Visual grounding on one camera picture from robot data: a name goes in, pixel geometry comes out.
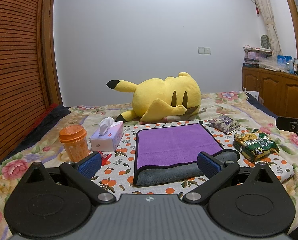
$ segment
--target bottle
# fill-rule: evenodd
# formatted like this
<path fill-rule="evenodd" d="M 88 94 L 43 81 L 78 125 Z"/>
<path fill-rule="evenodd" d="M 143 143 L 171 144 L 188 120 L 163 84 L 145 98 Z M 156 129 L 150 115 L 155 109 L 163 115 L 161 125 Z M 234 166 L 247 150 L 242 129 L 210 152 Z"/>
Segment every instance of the bottle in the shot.
<path fill-rule="evenodd" d="M 294 70 L 294 72 L 298 72 L 298 59 L 295 59 L 295 60 L 294 60 L 294 63 L 293 63 L 293 70 Z"/>
<path fill-rule="evenodd" d="M 289 71 L 290 71 L 290 74 L 294 74 L 293 60 L 292 59 L 289 60 Z"/>
<path fill-rule="evenodd" d="M 290 73 L 290 65 L 289 65 L 289 62 L 287 62 L 285 65 L 286 65 L 286 70 Z"/>
<path fill-rule="evenodd" d="M 89 155 L 86 136 L 87 131 L 79 124 L 68 126 L 59 132 L 59 141 L 64 145 L 71 161 L 78 162 Z"/>

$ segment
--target black ear tip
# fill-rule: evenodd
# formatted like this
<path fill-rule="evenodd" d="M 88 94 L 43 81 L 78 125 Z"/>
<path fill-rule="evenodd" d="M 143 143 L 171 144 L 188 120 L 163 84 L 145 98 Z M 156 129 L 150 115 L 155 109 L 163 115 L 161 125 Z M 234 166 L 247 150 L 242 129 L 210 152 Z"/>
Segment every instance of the black ear tip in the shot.
<path fill-rule="evenodd" d="M 114 89 L 118 85 L 119 82 L 120 82 L 120 80 L 110 80 L 107 83 L 107 87 Z"/>
<path fill-rule="evenodd" d="M 127 120 L 126 119 L 124 119 L 124 117 L 120 114 L 117 118 L 116 118 L 116 120 L 115 120 L 115 122 L 126 122 Z"/>

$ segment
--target black circular pad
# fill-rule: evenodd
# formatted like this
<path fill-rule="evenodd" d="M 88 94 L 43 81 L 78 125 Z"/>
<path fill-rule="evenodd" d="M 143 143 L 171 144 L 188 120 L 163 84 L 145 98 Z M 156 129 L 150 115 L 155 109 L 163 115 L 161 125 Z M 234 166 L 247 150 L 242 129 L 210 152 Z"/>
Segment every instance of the black circular pad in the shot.
<path fill-rule="evenodd" d="M 283 187 L 255 184 L 227 187 L 212 195 L 208 205 L 212 218 L 228 231 L 247 237 L 269 237 L 287 231 L 295 210 L 289 197 L 284 198 L 287 193 Z"/>
<path fill-rule="evenodd" d="M 12 195 L 6 205 L 13 212 L 5 213 L 12 232 L 28 238 L 57 237 L 75 230 L 89 217 L 91 204 L 84 193 L 59 185 L 52 189 Z"/>
<path fill-rule="evenodd" d="M 41 194 L 32 197 L 27 204 L 28 211 L 33 215 L 51 216 L 58 213 L 64 200 L 57 195 Z"/>
<path fill-rule="evenodd" d="M 236 199 L 236 207 L 244 214 L 261 216 L 273 209 L 273 203 L 267 197 L 258 194 L 247 194 Z"/>

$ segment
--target dark blue blanket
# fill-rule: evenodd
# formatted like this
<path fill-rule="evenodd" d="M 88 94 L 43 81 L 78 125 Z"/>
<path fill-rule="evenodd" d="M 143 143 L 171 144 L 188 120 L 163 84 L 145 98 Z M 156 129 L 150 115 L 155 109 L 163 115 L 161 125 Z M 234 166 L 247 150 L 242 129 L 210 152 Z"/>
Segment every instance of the dark blue blanket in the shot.
<path fill-rule="evenodd" d="M 259 103 L 259 101 L 257 99 L 255 99 L 254 96 L 250 95 L 249 93 L 247 93 L 247 95 L 249 96 L 249 98 L 247 99 L 247 101 L 253 105 L 254 107 L 260 109 L 262 112 L 265 112 L 267 115 L 271 115 L 272 117 L 274 117 L 275 119 L 278 118 L 278 116 L 276 114 L 274 114 L 273 112 L 271 112 L 268 108 L 266 108 L 265 106 L 263 106 L 262 104 Z"/>
<path fill-rule="evenodd" d="M 9 153 L 4 159 L 0 161 L 0 165 L 4 160 L 9 159 L 11 156 L 15 155 L 18 152 L 21 152 L 35 143 L 39 142 L 41 138 L 52 128 L 54 127 L 57 122 L 65 117 L 66 115 L 70 114 L 69 108 L 64 106 L 57 106 L 54 108 L 43 120 L 42 122 L 33 129 L 25 138 L 22 140 L 21 143 L 11 152 Z"/>

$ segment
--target metal screw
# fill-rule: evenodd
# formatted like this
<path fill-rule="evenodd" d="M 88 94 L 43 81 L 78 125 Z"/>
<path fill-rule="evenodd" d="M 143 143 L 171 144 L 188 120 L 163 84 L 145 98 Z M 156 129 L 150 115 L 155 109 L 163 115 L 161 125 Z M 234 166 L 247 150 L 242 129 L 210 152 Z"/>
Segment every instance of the metal screw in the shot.
<path fill-rule="evenodd" d="M 98 199 L 101 200 L 101 201 L 110 201 L 113 199 L 113 195 L 110 194 L 110 193 L 107 193 L 107 192 L 104 192 L 104 193 L 100 193 L 98 195 Z"/>
<path fill-rule="evenodd" d="M 185 196 L 188 200 L 191 200 L 191 201 L 196 201 L 201 199 L 201 195 L 197 192 L 189 192 Z"/>

